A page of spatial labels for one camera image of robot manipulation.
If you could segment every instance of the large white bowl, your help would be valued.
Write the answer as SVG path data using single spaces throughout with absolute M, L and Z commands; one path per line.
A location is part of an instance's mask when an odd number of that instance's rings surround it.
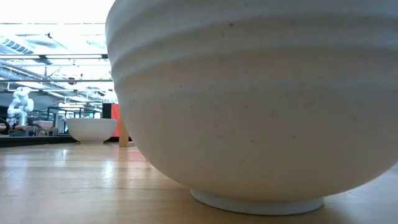
M 70 135 L 80 143 L 102 143 L 114 134 L 118 121 L 115 119 L 68 118 Z
M 199 201 L 316 209 L 397 162 L 397 18 L 395 0 L 117 0 L 123 120 Z

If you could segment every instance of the ceiling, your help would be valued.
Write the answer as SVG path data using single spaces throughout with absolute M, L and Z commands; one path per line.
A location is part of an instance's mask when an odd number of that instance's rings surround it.
M 13 0 L 0 2 L 0 54 L 106 54 L 105 20 L 114 0 Z M 9 64 L 42 77 L 59 79 L 110 79 L 108 59 L 7 60 Z M 3 79 L 26 79 L 2 65 Z M 32 88 L 93 89 L 102 94 L 81 92 L 90 99 L 111 99 L 113 82 L 30 83 Z

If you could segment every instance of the bowl foot ring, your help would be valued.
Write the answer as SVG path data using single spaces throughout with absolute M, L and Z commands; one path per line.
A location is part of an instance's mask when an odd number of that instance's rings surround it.
M 255 201 L 230 198 L 190 189 L 192 197 L 211 207 L 251 215 L 296 215 L 323 205 L 323 198 L 299 202 Z

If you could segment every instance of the wooden table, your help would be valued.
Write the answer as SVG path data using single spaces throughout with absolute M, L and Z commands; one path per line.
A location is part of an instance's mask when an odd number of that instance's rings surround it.
M 135 147 L 60 144 L 0 149 L 0 223 L 398 223 L 398 166 L 327 197 L 315 212 L 261 217 L 193 199 Z

